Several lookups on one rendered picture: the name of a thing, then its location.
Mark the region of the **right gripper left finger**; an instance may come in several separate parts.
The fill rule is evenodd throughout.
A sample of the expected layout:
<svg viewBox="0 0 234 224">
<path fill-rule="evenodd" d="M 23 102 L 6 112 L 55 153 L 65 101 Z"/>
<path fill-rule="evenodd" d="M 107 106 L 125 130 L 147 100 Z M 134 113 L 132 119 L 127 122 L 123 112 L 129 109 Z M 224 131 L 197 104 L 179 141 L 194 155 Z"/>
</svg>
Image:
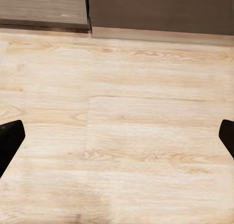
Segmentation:
<svg viewBox="0 0 234 224">
<path fill-rule="evenodd" d="M 22 120 L 0 125 L 0 178 L 25 139 Z"/>
</svg>

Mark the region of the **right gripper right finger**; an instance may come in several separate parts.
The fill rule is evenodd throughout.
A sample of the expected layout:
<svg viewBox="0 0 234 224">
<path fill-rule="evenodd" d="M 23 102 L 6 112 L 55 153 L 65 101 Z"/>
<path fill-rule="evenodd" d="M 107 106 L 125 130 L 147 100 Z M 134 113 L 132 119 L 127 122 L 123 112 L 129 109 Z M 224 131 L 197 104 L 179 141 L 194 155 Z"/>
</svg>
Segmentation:
<svg viewBox="0 0 234 224">
<path fill-rule="evenodd" d="M 221 123 L 218 136 L 234 158 L 234 121 L 224 119 Z"/>
</svg>

